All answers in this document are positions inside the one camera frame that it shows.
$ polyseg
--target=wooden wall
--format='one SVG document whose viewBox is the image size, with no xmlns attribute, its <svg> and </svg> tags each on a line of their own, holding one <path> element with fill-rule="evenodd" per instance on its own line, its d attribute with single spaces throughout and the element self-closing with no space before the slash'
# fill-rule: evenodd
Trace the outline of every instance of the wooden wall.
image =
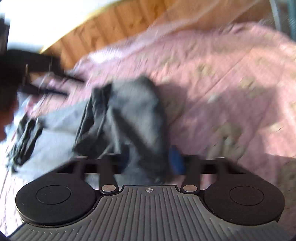
<svg viewBox="0 0 296 241">
<path fill-rule="evenodd" d="M 70 69 L 87 53 L 145 31 L 176 1 L 178 0 L 122 0 L 110 5 L 105 11 L 67 33 L 43 53 L 60 56 L 63 66 Z M 229 0 L 221 1 L 220 6 L 218 5 L 212 13 L 200 19 L 195 27 L 209 29 L 215 27 L 215 24 L 220 24 L 221 18 L 217 18 L 218 14 L 221 16 L 219 7 L 225 6 L 224 2 Z M 238 21 L 258 21 L 270 13 L 269 0 L 260 0 L 258 4 L 241 15 Z"/>
</svg>

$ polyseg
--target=round black cover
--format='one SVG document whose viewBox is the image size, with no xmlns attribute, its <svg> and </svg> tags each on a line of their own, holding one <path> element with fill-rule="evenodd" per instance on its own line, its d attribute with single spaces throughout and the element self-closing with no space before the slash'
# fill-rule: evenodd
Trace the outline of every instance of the round black cover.
<svg viewBox="0 0 296 241">
<path fill-rule="evenodd" d="M 92 187 L 73 174 L 49 173 L 22 187 L 15 203 L 25 222 L 56 226 L 75 221 L 96 201 Z"/>
<path fill-rule="evenodd" d="M 277 221 L 285 207 L 278 188 L 250 174 L 223 176 L 205 191 L 204 201 L 216 216 L 247 226 Z"/>
</svg>

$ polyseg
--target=ribbed surface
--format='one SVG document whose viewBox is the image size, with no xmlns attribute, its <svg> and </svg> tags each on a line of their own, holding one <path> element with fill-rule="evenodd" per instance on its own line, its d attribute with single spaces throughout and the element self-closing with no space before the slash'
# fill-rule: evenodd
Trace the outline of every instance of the ribbed surface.
<svg viewBox="0 0 296 241">
<path fill-rule="evenodd" d="M 220 220 L 194 195 L 179 193 L 174 186 L 125 187 L 103 197 L 96 209 L 73 225 L 45 229 L 25 224 L 11 240 L 201 240 L 288 241 L 276 222 L 244 227 Z"/>
</svg>

